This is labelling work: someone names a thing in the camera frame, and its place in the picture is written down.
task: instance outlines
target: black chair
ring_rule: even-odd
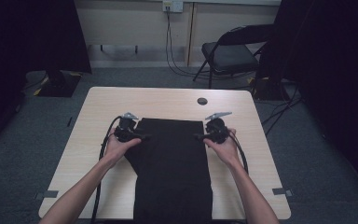
[[[206,63],[210,66],[209,89],[212,87],[213,74],[233,76],[238,73],[256,71],[258,60],[255,56],[261,53],[266,44],[255,54],[246,45],[267,42],[272,33],[273,24],[241,26],[223,34],[217,42],[203,44],[202,53],[205,56],[205,62],[193,81],[197,79]]]

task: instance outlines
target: hand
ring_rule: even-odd
[[[229,134],[235,138],[235,133],[237,131],[235,129],[228,129],[228,131]],[[232,165],[235,162],[240,162],[237,145],[230,137],[222,144],[216,144],[208,138],[205,138],[203,142],[208,145],[208,147],[213,148],[220,160],[222,160],[226,165]]]
[[[110,168],[112,168],[116,162],[124,156],[130,147],[134,147],[142,142],[139,138],[134,138],[126,143],[119,142],[113,135],[114,132],[115,129],[112,129],[109,133],[109,139],[103,156],[109,160]]]

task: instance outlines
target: chair backrest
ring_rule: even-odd
[[[273,34],[273,24],[240,26],[223,34],[217,45],[246,45],[268,41]]]

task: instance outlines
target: person's left arm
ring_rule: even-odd
[[[139,143],[141,143],[140,139],[132,139],[127,143],[120,143],[112,135],[109,138],[104,156],[83,178],[51,206],[39,223],[75,223],[91,197],[92,192],[97,188],[107,171],[115,166],[130,147]]]

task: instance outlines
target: forearm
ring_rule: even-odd
[[[271,206],[246,174],[241,163],[239,161],[233,162],[228,168],[240,192],[243,209],[249,223],[279,223]]]
[[[110,164],[103,158],[48,210],[40,223],[74,223]]]

